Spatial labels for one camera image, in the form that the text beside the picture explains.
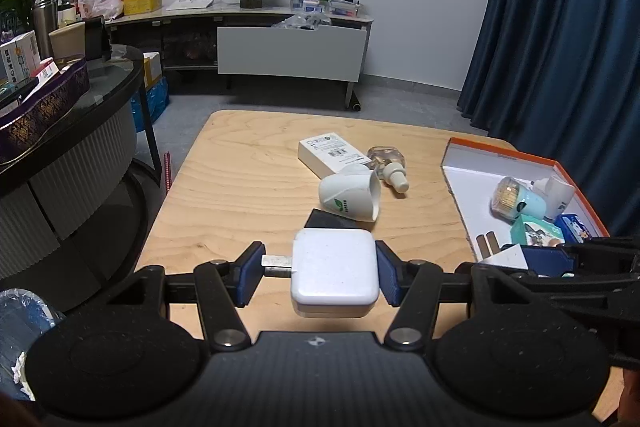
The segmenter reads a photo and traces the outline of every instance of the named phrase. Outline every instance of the glass tabletop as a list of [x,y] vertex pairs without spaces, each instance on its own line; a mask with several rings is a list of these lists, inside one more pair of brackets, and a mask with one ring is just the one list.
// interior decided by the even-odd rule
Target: glass tabletop
[[[111,47],[110,60],[88,60],[89,90],[71,111],[49,128],[28,153],[14,162],[0,166],[0,177],[4,177],[7,171],[15,171],[15,168],[23,169],[25,164],[32,161],[40,164],[28,169],[32,171],[36,168],[30,176],[35,174],[104,123],[140,87],[143,61],[142,52],[121,44]],[[0,98],[4,96],[5,93],[0,92]]]

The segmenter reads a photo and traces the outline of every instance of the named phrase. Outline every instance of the round glass table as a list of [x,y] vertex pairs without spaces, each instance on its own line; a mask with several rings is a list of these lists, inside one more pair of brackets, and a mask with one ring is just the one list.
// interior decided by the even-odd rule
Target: round glass table
[[[0,166],[0,289],[29,289],[60,311],[132,271],[148,228],[139,176],[161,186],[142,52],[113,45],[87,70],[90,89],[74,107]],[[133,158],[136,93],[152,167]]]

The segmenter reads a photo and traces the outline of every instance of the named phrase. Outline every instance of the tv cabinet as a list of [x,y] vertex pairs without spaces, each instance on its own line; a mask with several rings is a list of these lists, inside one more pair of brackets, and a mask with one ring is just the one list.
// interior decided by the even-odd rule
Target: tv cabinet
[[317,30],[273,28],[288,8],[216,6],[167,10],[107,22],[111,41],[158,51],[164,71],[215,70],[228,75],[264,74],[325,78],[345,83],[345,107],[360,110],[353,87],[364,67],[373,19],[331,16]]

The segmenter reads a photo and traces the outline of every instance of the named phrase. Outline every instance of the white bottle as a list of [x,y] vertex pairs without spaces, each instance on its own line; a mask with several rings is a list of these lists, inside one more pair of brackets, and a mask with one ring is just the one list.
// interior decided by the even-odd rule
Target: white bottle
[[372,147],[367,152],[371,158],[369,168],[374,170],[378,178],[391,185],[396,192],[404,194],[409,190],[406,179],[406,163],[404,156],[395,147]]

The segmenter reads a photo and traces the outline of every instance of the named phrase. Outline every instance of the white power adapter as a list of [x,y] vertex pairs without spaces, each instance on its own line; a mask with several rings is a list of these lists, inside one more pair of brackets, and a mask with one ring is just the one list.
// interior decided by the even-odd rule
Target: white power adapter
[[380,285],[367,230],[302,229],[293,240],[291,299],[302,317],[364,317]]

